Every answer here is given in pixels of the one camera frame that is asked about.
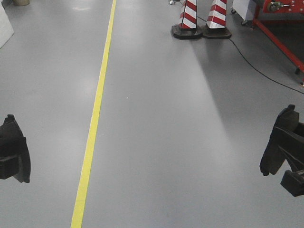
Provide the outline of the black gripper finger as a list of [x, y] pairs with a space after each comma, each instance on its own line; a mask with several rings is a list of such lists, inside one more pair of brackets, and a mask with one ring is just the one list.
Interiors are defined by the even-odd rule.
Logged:
[[22, 179], [21, 157], [19, 155], [1, 157], [0, 159], [0, 178], [6, 180], [14, 177], [17, 180]]
[[304, 194], [304, 170], [285, 171], [280, 183], [294, 197]]
[[274, 127], [276, 144], [292, 171], [304, 169], [304, 124], [299, 123], [294, 131]]

